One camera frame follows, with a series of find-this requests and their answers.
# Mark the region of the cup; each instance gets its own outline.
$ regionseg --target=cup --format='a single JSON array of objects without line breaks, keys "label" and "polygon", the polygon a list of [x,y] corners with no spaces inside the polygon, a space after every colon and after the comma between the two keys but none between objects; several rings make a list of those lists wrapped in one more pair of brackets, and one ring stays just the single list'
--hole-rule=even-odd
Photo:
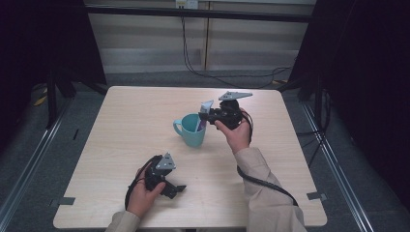
[{"label": "cup", "polygon": [[185,143],[190,147],[199,147],[204,140],[206,128],[196,131],[199,122],[199,115],[192,113],[186,115],[183,119],[175,120],[173,123],[175,132],[181,135]]}]

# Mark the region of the light wood tabletop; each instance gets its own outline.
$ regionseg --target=light wood tabletop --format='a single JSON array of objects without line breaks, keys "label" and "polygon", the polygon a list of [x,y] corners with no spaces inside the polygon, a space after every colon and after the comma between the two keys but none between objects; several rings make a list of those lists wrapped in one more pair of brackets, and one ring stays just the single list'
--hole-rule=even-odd
[{"label": "light wood tabletop", "polygon": [[[187,185],[174,199],[159,196],[144,217],[144,228],[246,227],[244,185],[222,132],[207,126],[203,144],[188,147],[172,126],[175,119],[199,111],[200,104],[226,89],[111,87],[54,218],[57,228],[104,228],[112,215],[124,211],[124,198],[136,170],[154,155],[169,152],[177,168],[166,176],[173,185]],[[306,226],[327,222],[280,92],[253,93],[238,99],[251,116],[251,146],[258,147],[282,187],[298,201]]]}]

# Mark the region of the gray carpet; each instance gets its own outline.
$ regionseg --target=gray carpet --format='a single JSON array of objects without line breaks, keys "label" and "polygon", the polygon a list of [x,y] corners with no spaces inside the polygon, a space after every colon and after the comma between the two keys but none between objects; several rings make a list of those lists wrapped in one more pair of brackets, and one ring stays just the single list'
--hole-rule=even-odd
[{"label": "gray carpet", "polygon": [[[269,72],[250,72],[265,74]],[[213,74],[238,74],[237,72],[213,72]],[[209,77],[198,77],[190,72],[159,72],[139,74],[111,74],[107,77],[108,85],[138,86],[184,86],[217,87],[232,86]],[[237,86],[255,88],[271,81],[271,77],[224,77],[224,81]],[[103,96],[80,84],[75,85],[78,93],[40,163],[28,189],[25,191],[7,231],[58,231],[52,225],[57,208],[49,206],[52,199],[63,196],[75,165],[79,159],[88,134],[103,102]],[[269,85],[264,89],[275,89]],[[296,132],[311,131],[308,119],[296,95],[298,90],[284,92],[283,98]],[[33,93],[33,101],[40,91]],[[30,159],[44,133],[46,125],[46,105],[27,106],[13,142],[1,156],[0,163],[0,200],[4,203],[19,173]],[[352,143],[348,131],[332,108],[327,138],[331,143],[339,163],[358,198],[362,202],[374,231],[410,231],[409,213],[402,207],[388,185],[367,164],[359,148]],[[313,135],[300,136],[300,143],[307,161],[316,149],[318,142]],[[310,168],[313,180],[319,192],[325,193],[328,200],[323,205],[328,216],[328,223],[308,231],[360,231],[348,205],[337,185],[329,165],[320,152]]]}]

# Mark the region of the person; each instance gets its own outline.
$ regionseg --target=person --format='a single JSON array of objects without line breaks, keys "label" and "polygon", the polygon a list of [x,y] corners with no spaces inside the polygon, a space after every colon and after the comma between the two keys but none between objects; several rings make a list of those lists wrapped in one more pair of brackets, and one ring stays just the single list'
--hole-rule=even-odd
[{"label": "person", "polygon": [[[238,166],[246,175],[280,186],[259,149],[249,146],[250,125],[245,118],[234,130],[221,121],[215,125],[225,135]],[[293,205],[289,196],[246,180],[244,186],[249,211],[247,231],[306,231],[303,212]],[[135,231],[163,188],[164,184],[160,183],[148,191],[143,180],[139,181],[132,191],[128,209],[116,213],[105,232]]]}]

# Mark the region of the white wall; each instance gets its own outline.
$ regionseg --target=white wall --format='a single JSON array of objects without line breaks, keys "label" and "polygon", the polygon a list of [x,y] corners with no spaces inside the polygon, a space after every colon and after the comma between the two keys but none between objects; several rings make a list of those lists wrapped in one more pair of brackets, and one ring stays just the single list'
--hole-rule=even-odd
[{"label": "white wall", "polygon": [[[314,2],[200,1],[199,9],[310,15]],[[101,1],[86,4],[175,8],[175,1]],[[105,73],[186,70],[181,18],[89,14]],[[195,70],[271,70],[291,66],[307,25],[234,19],[185,18],[190,63]]]}]

